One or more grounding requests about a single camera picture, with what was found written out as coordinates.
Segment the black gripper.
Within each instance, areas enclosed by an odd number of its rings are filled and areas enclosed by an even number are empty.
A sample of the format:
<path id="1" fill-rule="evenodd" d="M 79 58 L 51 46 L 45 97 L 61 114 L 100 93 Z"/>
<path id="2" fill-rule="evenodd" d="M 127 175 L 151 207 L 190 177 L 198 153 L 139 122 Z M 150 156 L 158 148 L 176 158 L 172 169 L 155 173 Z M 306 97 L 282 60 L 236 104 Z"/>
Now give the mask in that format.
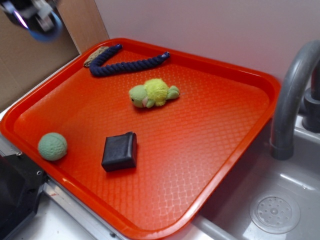
<path id="1" fill-rule="evenodd" d="M 35 17 L 41 29 L 48 32 L 54 28 L 51 17 L 58 2 L 58 0 L 1 0 L 0 9 L 14 16 L 21 24 L 26 24 L 26 20 Z"/>

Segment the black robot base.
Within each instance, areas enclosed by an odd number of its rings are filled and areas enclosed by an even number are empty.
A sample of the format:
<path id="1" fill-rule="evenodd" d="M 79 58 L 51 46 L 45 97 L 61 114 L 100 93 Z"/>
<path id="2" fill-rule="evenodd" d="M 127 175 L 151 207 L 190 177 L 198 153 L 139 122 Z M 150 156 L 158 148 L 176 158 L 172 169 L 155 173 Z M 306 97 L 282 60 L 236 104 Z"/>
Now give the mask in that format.
<path id="1" fill-rule="evenodd" d="M 23 153 L 0 157 L 0 238 L 10 240 L 37 214 L 47 178 Z"/>

